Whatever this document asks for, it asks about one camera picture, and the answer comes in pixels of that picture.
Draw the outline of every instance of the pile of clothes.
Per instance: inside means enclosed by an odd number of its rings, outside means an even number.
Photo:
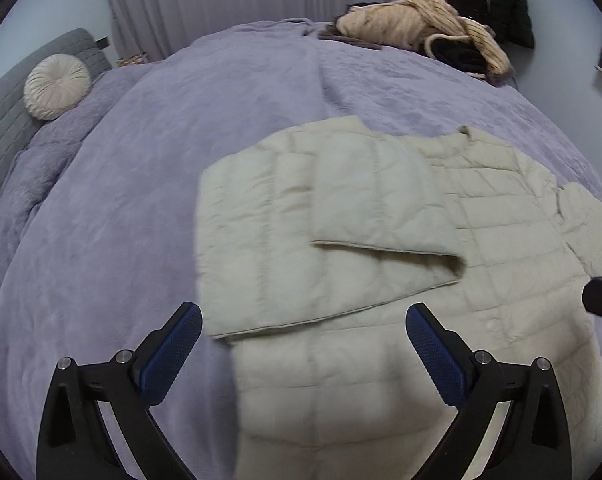
[[[360,3],[321,31],[322,40],[415,50],[468,75],[499,84],[514,73],[500,44],[529,48],[526,0],[395,0]]]

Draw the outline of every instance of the black puffer jacket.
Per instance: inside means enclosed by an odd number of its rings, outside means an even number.
[[[534,48],[535,38],[526,0],[447,0],[461,16],[489,25],[498,43],[512,43]]]

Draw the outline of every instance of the blue textured pad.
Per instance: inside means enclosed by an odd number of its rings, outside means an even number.
[[[199,339],[202,325],[201,310],[192,304],[141,370],[138,386],[141,398],[148,405],[155,406],[163,401]]]
[[[427,319],[414,305],[408,309],[405,329],[443,402],[460,410],[466,403],[466,380],[463,371]]]

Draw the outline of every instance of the blue gripper pad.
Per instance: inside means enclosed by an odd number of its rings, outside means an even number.
[[[443,402],[460,410],[467,398],[464,372],[417,305],[408,309],[405,329]]]
[[[143,367],[136,374],[135,381],[146,404],[155,406],[163,401],[199,339],[202,327],[203,317],[199,307],[194,303],[183,303],[161,330],[152,332],[141,344],[139,351],[146,341],[153,350],[143,359]]]

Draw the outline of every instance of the white wall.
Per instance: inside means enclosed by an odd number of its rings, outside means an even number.
[[[602,179],[602,13],[592,0],[528,0],[536,49],[507,48],[521,93],[574,142]]]
[[[95,40],[110,37],[107,0],[18,0],[0,26],[0,78],[38,47],[77,27]],[[118,56],[113,46],[105,49],[111,63]]]

